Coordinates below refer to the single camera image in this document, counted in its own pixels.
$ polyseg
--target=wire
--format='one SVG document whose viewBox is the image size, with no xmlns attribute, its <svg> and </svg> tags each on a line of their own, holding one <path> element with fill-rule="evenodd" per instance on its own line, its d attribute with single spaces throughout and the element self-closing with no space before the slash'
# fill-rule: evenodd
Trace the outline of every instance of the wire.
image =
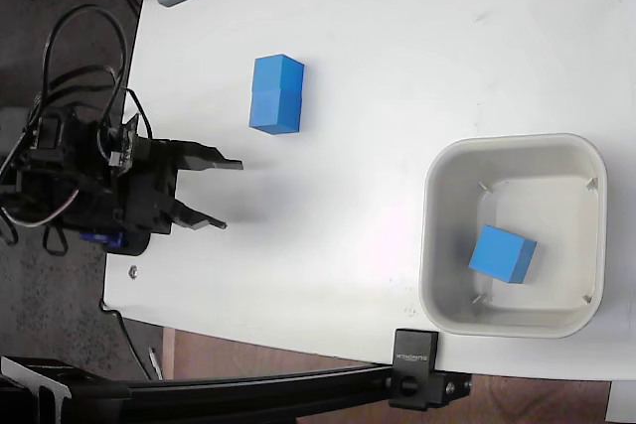
<svg viewBox="0 0 636 424">
<path fill-rule="evenodd" d="M 121 329 L 123 336 L 126 338 L 126 343 L 128 344 L 128 347 L 130 348 L 130 352 L 135 358 L 135 361 L 137 361 L 137 364 L 139 365 L 141 372 L 143 372 L 144 376 L 146 376 L 146 379 L 152 379 L 152 377 L 150 377 L 150 373 L 148 372 L 148 369 L 146 369 L 146 366 L 141 360 L 141 357 L 139 357 L 139 353 L 137 352 L 137 349 L 132 343 L 132 340 L 130 339 L 130 335 L 128 335 L 128 330 L 126 330 L 126 324 L 123 321 L 123 317 L 121 316 L 121 313 L 119 313 L 118 310 L 106 308 L 106 304 L 103 301 L 104 288 L 105 288 L 105 270 L 104 270 L 104 286 L 101 288 L 101 298 L 99 299 L 99 311 L 103 313 L 104 315 L 114 315 L 115 317 L 117 317 L 119 328 Z"/>
<path fill-rule="evenodd" d="M 74 192 L 71 194 L 71 196 L 67 199 L 67 201 L 65 203 L 63 203 L 56 210 L 51 212 L 51 214 L 49 216 L 43 218 L 42 220 L 38 220 L 37 222 L 23 222 L 23 221 L 21 221 L 21 220 L 19 220 L 17 218 L 12 217 L 7 212 L 7 210 L 4 209 L 4 208 L 2 208 L 2 212 L 7 216 L 7 218 L 9 219 L 9 221 L 11 221 L 11 223 L 15 223 L 16 225 L 20 225 L 21 227 L 36 228 L 36 227 L 39 227 L 40 225 L 45 225 L 45 224 L 49 223 L 51 220 L 53 220 L 58 215 L 60 215 L 62 212 L 64 212 L 66 209 L 68 209 L 69 206 L 76 199 L 76 197 L 78 196 L 79 193 L 80 193 L 80 190 L 79 189 L 75 189 Z"/>
<path fill-rule="evenodd" d="M 146 126 L 146 132 L 148 133 L 148 139 L 152 139 L 152 128 L 150 127 L 150 121 L 148 121 L 148 116 L 146 116 L 146 112 L 143 110 L 143 106 L 141 106 L 141 101 L 137 97 L 137 94 L 134 92 L 132 88 L 125 88 L 125 90 L 130 93 L 132 100 L 135 102 L 137 109 L 139 110 L 139 114 L 141 115 L 141 119 L 143 119 L 143 124 Z"/>
<path fill-rule="evenodd" d="M 44 111 L 44 109 L 49 105 L 49 94 L 50 94 L 50 87 L 51 87 L 49 84 L 49 69 L 51 66 L 51 55 L 53 51 L 53 46 L 55 45 L 56 39 L 58 38 L 58 35 L 60 34 L 61 29 L 72 18 L 87 12 L 95 13 L 101 16 L 102 18 L 104 18 L 114 30 L 117 37 L 117 41 L 119 43 L 119 69 L 117 70 L 115 74 L 115 84 L 112 88 L 112 94 L 110 96 L 110 99 L 108 100 L 108 103 L 106 104 L 106 107 L 102 111 L 101 118 L 99 119 L 99 123 L 97 127 L 97 144 L 100 149 L 100 152 L 102 153 L 102 156 L 104 156 L 104 159 L 106 159 L 107 161 L 108 157 L 105 156 L 105 154 L 103 154 L 103 149 L 101 148 L 101 144 L 100 144 L 100 128 L 103 126 L 105 122 L 105 118 L 110 113 L 110 109 L 112 108 L 112 105 L 114 104 L 114 100 L 121 89 L 124 73 L 125 73 L 125 69 L 127 65 L 127 60 L 128 60 L 128 46 L 126 43 L 125 34 L 123 31 L 123 28 L 121 27 L 121 24 L 110 12 L 108 12 L 107 10 L 101 7 L 98 7 L 93 4 L 85 4 L 79 7 L 75 7 L 74 9 L 70 10 L 65 15 L 63 15 L 54 25 L 53 29 L 51 30 L 51 33 L 49 34 L 47 42 L 45 43 L 45 48 L 44 48 L 44 58 L 42 62 L 42 90 L 40 92 L 40 101 L 39 101 L 39 104 L 37 104 L 32 111 L 32 115 L 29 119 L 28 126 L 33 128 L 36 125 L 37 121 L 42 116 L 42 112 Z"/>
</svg>

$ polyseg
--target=white bin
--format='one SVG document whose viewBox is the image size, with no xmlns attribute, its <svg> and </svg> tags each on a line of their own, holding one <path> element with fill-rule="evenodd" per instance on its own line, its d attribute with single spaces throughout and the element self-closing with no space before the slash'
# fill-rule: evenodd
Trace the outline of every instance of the white bin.
<svg viewBox="0 0 636 424">
<path fill-rule="evenodd" d="M 562 338 L 584 327 L 603 293 L 607 172 L 572 134 L 452 144 L 426 178 L 420 299 L 440 330 Z M 484 225 L 535 240 L 522 284 L 468 268 Z"/>
</svg>

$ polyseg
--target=black cable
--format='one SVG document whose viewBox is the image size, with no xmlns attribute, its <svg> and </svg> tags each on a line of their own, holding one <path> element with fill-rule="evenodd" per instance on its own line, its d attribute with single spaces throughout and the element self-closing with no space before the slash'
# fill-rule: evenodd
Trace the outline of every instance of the black cable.
<svg viewBox="0 0 636 424">
<path fill-rule="evenodd" d="M 148 133 L 148 139 L 152 139 L 152 128 L 150 127 L 150 121 L 148 121 L 148 116 L 146 116 L 146 112 L 143 110 L 143 106 L 141 106 L 141 101 L 137 97 L 137 94 L 131 88 L 125 88 L 125 90 L 130 93 L 132 100 L 135 102 L 137 106 L 137 110 L 141 115 L 141 119 L 143 119 L 143 124 L 146 126 L 146 132 Z"/>
<path fill-rule="evenodd" d="M 103 126 L 105 122 L 105 118 L 110 113 L 110 109 L 112 108 L 115 98 L 117 97 L 117 94 L 119 93 L 123 83 L 124 73 L 125 73 L 127 60 L 128 60 L 128 46 L 126 44 L 126 38 L 123 32 L 123 28 L 121 27 L 121 24 L 119 24 L 117 19 L 107 10 L 92 4 L 81 5 L 67 12 L 56 22 L 53 29 L 51 30 L 51 33 L 49 34 L 49 37 L 47 39 L 47 42 L 45 43 L 45 48 L 44 48 L 44 57 L 42 62 L 42 90 L 40 92 L 40 100 L 38 104 L 36 105 L 36 107 L 32 110 L 32 114 L 29 118 L 29 123 L 28 123 L 29 128 L 35 127 L 35 125 L 37 124 L 37 121 L 42 116 L 44 109 L 49 105 L 49 94 L 51 93 L 51 86 L 49 84 L 49 74 L 50 74 L 49 70 L 51 66 L 51 55 L 53 51 L 53 46 L 55 45 L 58 35 L 60 34 L 60 30 L 72 18 L 84 13 L 88 13 L 88 12 L 95 13 L 101 16 L 102 18 L 104 18 L 108 22 L 108 24 L 114 30 L 115 35 L 117 37 L 118 44 L 119 44 L 119 69 L 117 70 L 115 74 L 115 84 L 112 87 L 112 94 L 110 96 L 110 99 L 108 100 L 108 103 L 106 104 L 106 107 L 102 111 L 101 118 L 99 119 L 98 128 L 97 128 L 97 135 L 99 136 L 100 128 Z M 85 74 L 85 73 L 78 74 L 77 71 L 75 71 L 75 73 L 76 73 L 76 77 L 81 74 Z M 98 139 L 98 146 L 101 149 L 100 138 Z M 104 156 L 104 158 L 107 160 L 108 158 L 105 156 L 105 154 L 103 154 L 103 151 L 101 152 L 102 152 L 102 156 Z"/>
<path fill-rule="evenodd" d="M 6 227 L 9 229 L 9 232 L 11 233 L 11 238 L 9 238 L 2 230 L 0 230 L 0 240 L 2 240 L 8 246 L 13 247 L 18 243 L 19 240 L 18 231 L 16 230 L 15 225 L 11 223 L 11 220 L 9 220 L 9 217 L 7 217 L 7 215 L 5 215 L 1 209 L 0 219 L 2 219 Z"/>
<path fill-rule="evenodd" d="M 132 343 L 132 340 L 130 339 L 130 335 L 128 335 L 128 330 L 126 330 L 126 324 L 123 321 L 123 317 L 121 316 L 121 313 L 119 313 L 118 310 L 106 308 L 106 304 L 103 301 L 103 293 L 106 288 L 105 281 L 106 281 L 106 272 L 104 270 L 104 283 L 103 283 L 103 286 L 101 287 L 101 298 L 99 298 L 99 311 L 103 313 L 104 315 L 114 315 L 115 317 L 117 317 L 119 328 L 121 329 L 123 336 L 126 338 L 126 343 L 128 344 L 128 347 L 130 348 L 130 352 L 135 358 L 135 361 L 137 361 L 137 364 L 139 365 L 139 368 L 143 372 L 144 376 L 146 376 L 146 379 L 152 379 L 152 377 L 150 376 L 150 373 L 148 372 L 148 369 L 146 369 L 146 366 L 141 360 L 141 357 L 139 357 L 139 353 L 137 352 L 137 349 Z"/>
</svg>

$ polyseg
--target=table surface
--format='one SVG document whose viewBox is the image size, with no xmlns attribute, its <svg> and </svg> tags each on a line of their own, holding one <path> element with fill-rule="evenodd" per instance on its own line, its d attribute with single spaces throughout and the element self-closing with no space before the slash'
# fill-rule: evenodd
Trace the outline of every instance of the table surface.
<svg viewBox="0 0 636 424">
<path fill-rule="evenodd" d="M 437 366 L 636 379 L 635 1 L 144 0 L 129 84 L 155 136 L 217 146 L 245 170 L 180 173 L 178 199 L 228 229 L 175 226 L 139 257 L 109 255 L 106 303 L 391 362 L 395 329 L 435 329 L 418 293 L 433 158 L 468 137 L 571 132 L 609 175 L 596 316 L 562 340 L 443 335 Z M 278 53 L 306 65 L 298 134 L 247 127 L 253 61 Z"/>
</svg>

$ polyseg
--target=blue block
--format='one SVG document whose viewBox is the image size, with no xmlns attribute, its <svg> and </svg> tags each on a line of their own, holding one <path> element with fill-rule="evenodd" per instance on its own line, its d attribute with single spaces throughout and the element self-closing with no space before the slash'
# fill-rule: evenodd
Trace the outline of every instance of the blue block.
<svg viewBox="0 0 636 424">
<path fill-rule="evenodd" d="M 304 65 L 285 55 L 256 59 L 249 126 L 269 134 L 300 131 Z"/>
<path fill-rule="evenodd" d="M 523 283 L 537 243 L 486 225 L 470 268 L 508 283 Z"/>
</svg>

